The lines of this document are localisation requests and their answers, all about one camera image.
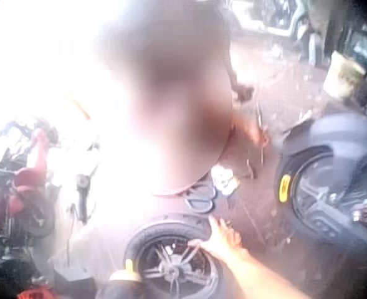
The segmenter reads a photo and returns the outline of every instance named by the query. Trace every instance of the black tire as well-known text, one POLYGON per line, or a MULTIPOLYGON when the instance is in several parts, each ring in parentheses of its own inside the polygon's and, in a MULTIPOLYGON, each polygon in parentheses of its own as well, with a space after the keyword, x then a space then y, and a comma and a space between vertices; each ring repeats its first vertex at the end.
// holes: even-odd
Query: black tire
POLYGON ((311 159, 317 156, 328 156, 330 152, 326 148, 311 148, 305 151, 302 151, 294 156, 283 157, 280 161, 279 168, 277 170, 277 177, 275 182, 275 190, 277 195, 277 200, 279 202, 280 211, 283 216, 287 218, 290 223, 295 228, 296 232, 300 233, 304 237, 309 237, 313 240, 320 240, 323 242, 331 242, 330 239, 322 236, 318 232, 309 228, 295 213, 293 208, 293 193, 294 189, 292 186, 296 186, 298 177, 298 171, 300 168, 311 159), (280 200, 280 185, 282 184, 283 177, 288 175, 291 177, 291 180, 287 186, 287 201, 282 202, 280 200))
MULTIPOLYGON (((135 271, 140 272, 139 269, 139 256, 144 251, 146 244, 149 244, 153 240, 160 238, 161 236, 182 236, 191 239, 202 239, 207 240, 211 235, 211 228, 209 227, 208 221, 196 216, 190 215, 168 215, 160 219, 155 219, 153 222, 148 224, 146 227, 139 230, 137 234, 132 238, 125 250, 124 261, 130 259, 133 261, 135 271)), ((216 286, 213 287, 210 294, 201 296, 201 299, 222 299, 229 298, 227 286, 229 285, 229 279, 231 273, 225 266, 206 254, 209 259, 212 259, 216 265, 218 280, 216 286)), ((156 292, 154 288, 149 286, 149 291, 155 298, 160 298, 160 293, 156 292)), ((197 298, 196 295, 182 298, 197 298)))
POLYGON ((33 238, 44 238, 53 233, 55 224, 54 205, 39 191, 24 191, 24 210, 16 214, 19 226, 33 238), (43 224, 30 225, 33 211, 40 211, 43 224))

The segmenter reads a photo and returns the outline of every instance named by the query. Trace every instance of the yellow object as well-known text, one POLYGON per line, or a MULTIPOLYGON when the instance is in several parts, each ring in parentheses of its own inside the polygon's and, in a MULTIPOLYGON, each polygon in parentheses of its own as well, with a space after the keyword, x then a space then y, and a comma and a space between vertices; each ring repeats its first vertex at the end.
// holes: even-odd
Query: yellow object
POLYGON ((126 260, 125 261, 125 270, 128 271, 128 272, 135 272, 133 271, 133 262, 132 260, 126 260))
POLYGON ((290 186, 291 176, 285 174, 280 181, 279 201, 286 202, 288 199, 288 187, 290 186))

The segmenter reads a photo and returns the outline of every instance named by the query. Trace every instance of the concrete floor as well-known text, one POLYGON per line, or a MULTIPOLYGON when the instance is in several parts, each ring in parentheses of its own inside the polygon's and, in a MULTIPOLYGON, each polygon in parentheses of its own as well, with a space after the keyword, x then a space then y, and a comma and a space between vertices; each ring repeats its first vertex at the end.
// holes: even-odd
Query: concrete floor
MULTIPOLYGON (((232 59, 239 66, 236 67, 239 80, 255 84, 255 98, 260 102, 274 143, 278 143, 279 132, 295 123, 301 113, 324 106, 322 83, 326 72, 300 63, 298 56, 290 52, 273 54, 273 46, 272 39, 247 37, 232 45, 232 59)), ((253 117, 252 105, 250 102, 241 107, 248 117, 253 117)), ((343 298, 346 287, 338 290, 331 285, 348 262, 346 252, 303 239, 279 213, 274 189, 278 149, 269 146, 265 164, 261 166, 259 151, 237 132, 229 140, 220 164, 239 175, 245 172, 246 159, 255 166, 257 178, 241 181, 230 198, 231 209, 224 199, 217 198, 212 213, 231 220, 233 228, 242 234, 243 244, 255 257, 312 297, 343 298)), ((125 184, 113 175, 116 172, 118 165, 112 161, 112 155, 102 156, 90 193, 95 210, 85 227, 73 224, 65 212, 64 201, 70 201, 74 192, 63 188, 57 205, 55 235, 47 241, 51 244, 47 249, 53 248, 51 261, 56 267, 67 265, 65 249, 72 234, 70 265, 87 269, 99 281, 106 280, 113 271, 122 268, 126 243, 141 225, 171 212, 191 213, 181 198, 142 194, 137 186, 131 187, 135 186, 134 178, 128 178, 125 184)))

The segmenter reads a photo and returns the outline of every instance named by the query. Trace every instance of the white container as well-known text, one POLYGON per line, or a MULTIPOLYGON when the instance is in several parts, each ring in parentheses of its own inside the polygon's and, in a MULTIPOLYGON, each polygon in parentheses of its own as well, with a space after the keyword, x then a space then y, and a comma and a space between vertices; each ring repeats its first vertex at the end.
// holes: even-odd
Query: white container
POLYGON ((344 100, 352 95, 365 74, 366 70, 359 63, 334 51, 323 89, 329 96, 344 100))

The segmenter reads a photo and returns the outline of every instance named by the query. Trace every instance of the black scooter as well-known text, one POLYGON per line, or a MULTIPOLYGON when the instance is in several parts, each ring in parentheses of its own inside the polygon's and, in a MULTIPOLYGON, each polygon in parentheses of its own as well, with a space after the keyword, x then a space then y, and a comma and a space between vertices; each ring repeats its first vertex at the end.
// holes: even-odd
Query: black scooter
POLYGON ((367 246, 367 117, 336 113, 292 128, 282 146, 276 190, 299 232, 367 246))

